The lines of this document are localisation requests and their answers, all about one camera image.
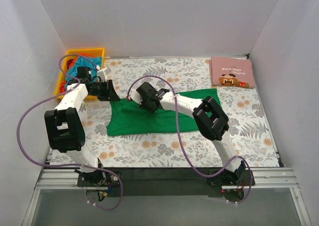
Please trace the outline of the green t-shirt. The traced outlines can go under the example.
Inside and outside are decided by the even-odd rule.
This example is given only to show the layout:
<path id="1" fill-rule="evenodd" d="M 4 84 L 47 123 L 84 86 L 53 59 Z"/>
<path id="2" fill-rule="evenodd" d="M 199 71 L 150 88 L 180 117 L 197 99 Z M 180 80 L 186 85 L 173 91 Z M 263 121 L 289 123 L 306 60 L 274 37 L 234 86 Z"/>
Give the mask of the green t-shirt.
<path id="1" fill-rule="evenodd" d="M 204 99 L 211 96 L 221 106 L 217 89 L 200 89 L 187 92 L 178 92 L 181 96 Z M 175 112 L 159 109 L 155 113 L 139 108 L 135 102 L 123 98 L 111 102 L 112 116 L 106 126 L 108 136 L 122 136 L 148 133 L 176 133 Z M 194 119 L 178 113 L 180 132 L 197 131 Z"/>

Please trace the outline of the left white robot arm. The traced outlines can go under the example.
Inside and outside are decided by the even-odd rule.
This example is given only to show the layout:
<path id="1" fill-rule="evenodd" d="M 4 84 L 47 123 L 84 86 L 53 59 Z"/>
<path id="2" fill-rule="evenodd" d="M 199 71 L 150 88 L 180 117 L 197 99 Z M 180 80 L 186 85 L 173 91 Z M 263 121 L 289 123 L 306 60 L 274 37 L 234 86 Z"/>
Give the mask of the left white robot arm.
<path id="1" fill-rule="evenodd" d="M 92 75 L 89 67 L 77 68 L 75 79 L 67 86 L 67 93 L 55 109 L 46 111 L 44 120 L 51 149 L 66 154 L 80 169 L 80 177 L 95 186 L 106 181 L 106 173 L 100 169 L 101 161 L 85 147 L 85 132 L 79 117 L 80 107 L 88 95 L 100 101 L 119 101 L 112 80 L 107 79 L 109 68 L 102 68 Z"/>

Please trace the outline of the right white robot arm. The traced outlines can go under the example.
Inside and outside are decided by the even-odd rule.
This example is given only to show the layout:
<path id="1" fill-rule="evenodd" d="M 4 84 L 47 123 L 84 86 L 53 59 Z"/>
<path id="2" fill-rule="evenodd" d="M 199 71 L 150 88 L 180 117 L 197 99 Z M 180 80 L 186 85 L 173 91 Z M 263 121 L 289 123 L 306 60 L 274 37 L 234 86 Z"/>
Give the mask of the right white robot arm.
<path id="1" fill-rule="evenodd" d="M 222 184 L 236 185 L 243 180 L 246 170 L 245 160 L 236 153 L 228 132 L 229 118 L 213 97 L 188 98 L 177 94 L 174 89 L 156 90 L 147 82 L 137 89 L 129 90 L 128 97 L 142 108 L 152 112 L 158 109 L 175 112 L 176 130 L 182 152 L 197 174 Z M 180 137 L 179 113 L 194 119 L 202 136 L 213 143 L 223 165 L 216 173 L 206 175 L 191 163 Z"/>

